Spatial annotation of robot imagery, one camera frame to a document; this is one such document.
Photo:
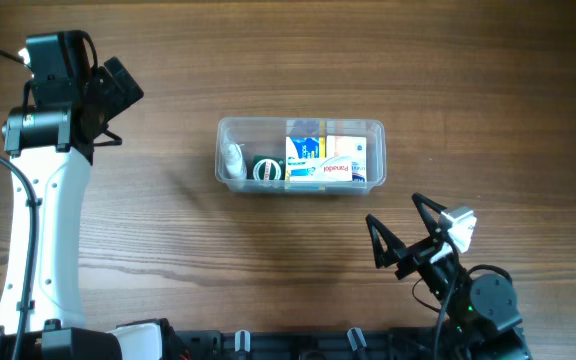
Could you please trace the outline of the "white Panadol caplet box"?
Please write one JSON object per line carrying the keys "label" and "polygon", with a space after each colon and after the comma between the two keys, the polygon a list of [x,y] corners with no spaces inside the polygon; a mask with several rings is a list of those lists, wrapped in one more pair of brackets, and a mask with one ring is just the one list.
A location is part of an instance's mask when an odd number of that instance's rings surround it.
{"label": "white Panadol caplet box", "polygon": [[294,182],[350,182],[352,159],[347,156],[294,158],[287,161],[286,171],[286,179]]}

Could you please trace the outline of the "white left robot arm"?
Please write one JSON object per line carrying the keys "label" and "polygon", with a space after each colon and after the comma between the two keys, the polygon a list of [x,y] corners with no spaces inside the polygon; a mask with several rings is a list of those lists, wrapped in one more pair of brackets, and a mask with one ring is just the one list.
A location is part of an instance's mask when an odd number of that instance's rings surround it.
{"label": "white left robot arm", "polygon": [[78,280],[81,208],[91,155],[108,121],[143,93],[117,59],[73,75],[34,77],[2,134],[15,188],[0,359],[221,359],[219,332],[164,319],[103,332],[85,326]]}

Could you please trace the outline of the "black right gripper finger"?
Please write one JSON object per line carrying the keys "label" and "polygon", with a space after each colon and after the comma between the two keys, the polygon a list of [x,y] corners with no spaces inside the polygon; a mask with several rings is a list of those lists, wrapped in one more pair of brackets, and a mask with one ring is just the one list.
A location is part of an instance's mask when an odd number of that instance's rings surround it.
{"label": "black right gripper finger", "polygon": [[415,192],[411,196],[411,199],[428,233],[437,238],[444,238],[445,230],[435,219],[433,213],[441,214],[447,207],[429,199],[419,192]]}
{"label": "black right gripper finger", "polygon": [[404,256],[406,245],[372,214],[367,215],[365,220],[376,268],[387,268],[398,263]]}

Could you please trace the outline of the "green Zam-Buk ointment box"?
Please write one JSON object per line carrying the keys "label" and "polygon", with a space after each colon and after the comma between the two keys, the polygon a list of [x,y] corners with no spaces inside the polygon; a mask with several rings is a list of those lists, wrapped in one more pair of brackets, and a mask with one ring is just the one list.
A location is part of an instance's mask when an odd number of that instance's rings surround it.
{"label": "green Zam-Buk ointment box", "polygon": [[285,175],[283,158],[255,155],[253,158],[252,176],[257,181],[279,181]]}

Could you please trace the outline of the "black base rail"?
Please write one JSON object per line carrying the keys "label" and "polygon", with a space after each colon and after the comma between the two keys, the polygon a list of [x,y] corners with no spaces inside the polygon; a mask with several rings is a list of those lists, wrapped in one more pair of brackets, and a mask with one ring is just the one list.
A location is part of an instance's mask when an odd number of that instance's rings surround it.
{"label": "black base rail", "polygon": [[433,330],[424,327],[338,332],[235,333],[179,331],[189,351],[187,359],[208,360],[352,360],[352,359],[530,359],[519,331],[489,341],[465,341],[459,330],[441,332],[433,349]]}

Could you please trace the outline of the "white calamine lotion bottle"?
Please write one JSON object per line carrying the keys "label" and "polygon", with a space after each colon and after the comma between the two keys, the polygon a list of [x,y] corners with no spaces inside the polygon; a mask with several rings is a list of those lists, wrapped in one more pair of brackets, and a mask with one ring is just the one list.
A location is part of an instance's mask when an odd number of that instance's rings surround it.
{"label": "white calamine lotion bottle", "polygon": [[228,176],[235,180],[245,180],[247,178],[247,168],[240,145],[234,142],[226,142],[222,146],[221,154]]}

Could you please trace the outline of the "clear plastic container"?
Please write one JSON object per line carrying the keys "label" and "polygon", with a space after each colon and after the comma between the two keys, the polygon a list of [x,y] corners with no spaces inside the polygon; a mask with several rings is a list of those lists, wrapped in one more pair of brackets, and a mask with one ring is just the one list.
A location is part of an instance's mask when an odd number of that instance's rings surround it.
{"label": "clear plastic container", "polygon": [[[328,135],[360,136],[367,140],[366,182],[294,182],[286,179],[286,137],[325,137]],[[245,180],[228,176],[221,154],[224,143],[239,144],[247,168]],[[283,180],[257,181],[253,179],[255,155],[283,158]],[[382,185],[387,177],[385,129],[378,120],[324,119],[279,117],[227,117],[218,125],[215,153],[215,176],[233,192],[295,193],[295,194],[358,194],[369,193]]]}

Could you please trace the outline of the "white Hansaplast plaster box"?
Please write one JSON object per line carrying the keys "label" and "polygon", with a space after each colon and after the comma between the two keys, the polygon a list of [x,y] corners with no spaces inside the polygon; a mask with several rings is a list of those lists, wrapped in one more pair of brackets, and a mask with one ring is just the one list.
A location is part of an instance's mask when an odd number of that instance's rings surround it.
{"label": "white Hansaplast plaster box", "polygon": [[329,157],[349,157],[352,162],[352,180],[367,181],[367,140],[360,136],[328,135],[326,154]]}

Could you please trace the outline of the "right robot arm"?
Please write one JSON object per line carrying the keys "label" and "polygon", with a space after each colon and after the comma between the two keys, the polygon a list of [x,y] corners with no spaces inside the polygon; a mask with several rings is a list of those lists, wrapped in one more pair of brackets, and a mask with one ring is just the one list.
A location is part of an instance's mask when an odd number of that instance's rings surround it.
{"label": "right robot arm", "polygon": [[417,273],[439,302],[430,330],[431,359],[530,359],[512,277],[503,268],[466,268],[477,218],[467,206],[448,208],[415,193],[429,236],[399,251],[395,275]]}

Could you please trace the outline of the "blue VapoDrops lozenge box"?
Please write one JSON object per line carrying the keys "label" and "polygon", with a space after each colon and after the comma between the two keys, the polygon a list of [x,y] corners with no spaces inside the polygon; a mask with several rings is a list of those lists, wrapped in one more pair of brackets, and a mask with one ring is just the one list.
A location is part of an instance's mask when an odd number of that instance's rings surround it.
{"label": "blue VapoDrops lozenge box", "polygon": [[301,159],[323,159],[326,157],[325,137],[286,137],[286,163]]}

